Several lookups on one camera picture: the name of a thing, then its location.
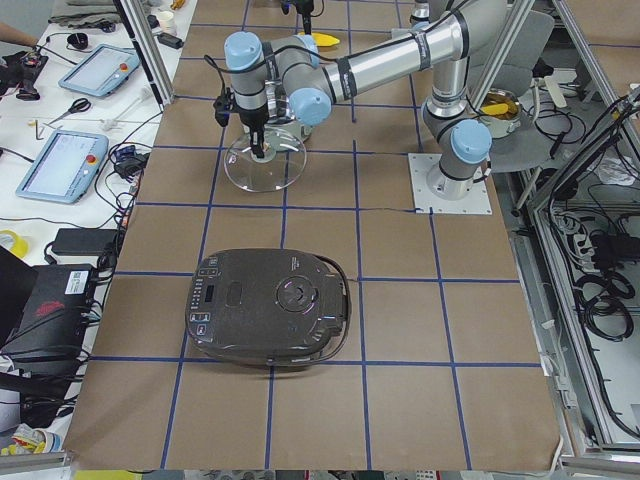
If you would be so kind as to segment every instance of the paper cup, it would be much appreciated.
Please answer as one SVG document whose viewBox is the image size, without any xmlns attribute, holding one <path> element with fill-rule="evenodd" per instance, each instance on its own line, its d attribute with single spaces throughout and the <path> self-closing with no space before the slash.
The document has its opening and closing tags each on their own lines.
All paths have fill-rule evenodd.
<svg viewBox="0 0 640 480">
<path fill-rule="evenodd" d="M 177 35 L 178 29 L 176 28 L 176 19 L 173 17 L 173 12 L 158 12 L 156 13 L 156 18 L 160 24 L 160 29 L 164 33 Z"/>
</svg>

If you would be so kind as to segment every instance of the blue tablet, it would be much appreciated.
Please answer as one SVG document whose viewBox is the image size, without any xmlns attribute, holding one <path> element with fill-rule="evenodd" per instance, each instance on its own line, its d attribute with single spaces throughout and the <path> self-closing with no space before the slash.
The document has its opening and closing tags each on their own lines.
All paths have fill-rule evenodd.
<svg viewBox="0 0 640 480">
<path fill-rule="evenodd" d="M 91 185 L 108 149 L 109 139 L 104 135 L 56 130 L 18 186 L 16 195 L 74 203 Z"/>
<path fill-rule="evenodd" d="M 101 44 L 62 77 L 58 85 L 74 92 L 104 97 L 122 85 L 139 66 L 140 59 L 135 50 Z"/>
</svg>

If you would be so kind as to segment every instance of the white label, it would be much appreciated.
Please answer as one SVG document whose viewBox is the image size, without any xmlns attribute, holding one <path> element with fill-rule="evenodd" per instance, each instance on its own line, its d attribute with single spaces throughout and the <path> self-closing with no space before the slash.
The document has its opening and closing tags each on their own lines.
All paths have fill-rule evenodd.
<svg viewBox="0 0 640 480">
<path fill-rule="evenodd" d="M 67 281 L 67 289 L 64 293 L 67 295 L 78 295 L 80 293 L 84 293 L 87 278 L 89 278 L 89 272 L 86 270 L 83 272 L 71 272 L 69 275 L 69 281 Z"/>
</svg>

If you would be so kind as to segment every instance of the transparent lid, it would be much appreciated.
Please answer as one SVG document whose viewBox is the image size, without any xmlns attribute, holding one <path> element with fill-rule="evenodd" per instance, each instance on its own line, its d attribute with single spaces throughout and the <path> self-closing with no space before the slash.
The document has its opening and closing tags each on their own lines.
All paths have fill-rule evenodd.
<svg viewBox="0 0 640 480">
<path fill-rule="evenodd" d="M 295 182 L 307 163 L 304 144 L 286 130 L 266 125 L 264 158 L 251 153 L 249 134 L 227 150 L 224 171 L 234 185 L 248 192 L 273 192 Z"/>
</svg>

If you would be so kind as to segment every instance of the yellow object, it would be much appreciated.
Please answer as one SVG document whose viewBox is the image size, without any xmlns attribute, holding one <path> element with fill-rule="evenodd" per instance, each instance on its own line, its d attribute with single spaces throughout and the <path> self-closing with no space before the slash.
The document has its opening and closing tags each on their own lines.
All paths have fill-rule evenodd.
<svg viewBox="0 0 640 480">
<path fill-rule="evenodd" d="M 24 258 L 29 251 L 27 241 L 11 230 L 0 230 L 0 247 L 4 247 L 18 258 Z"/>
<path fill-rule="evenodd" d="M 312 32 L 311 36 L 318 47 L 333 47 L 340 43 L 339 38 L 336 38 L 333 35 L 327 35 L 326 33 Z"/>
<path fill-rule="evenodd" d="M 142 474 L 126 470 L 78 470 L 73 480 L 141 480 Z"/>
<path fill-rule="evenodd" d="M 491 115 L 492 117 L 496 115 L 504 115 L 509 111 L 509 105 L 506 103 L 495 103 L 491 105 L 485 105 L 481 108 L 482 113 L 487 115 Z"/>
</svg>

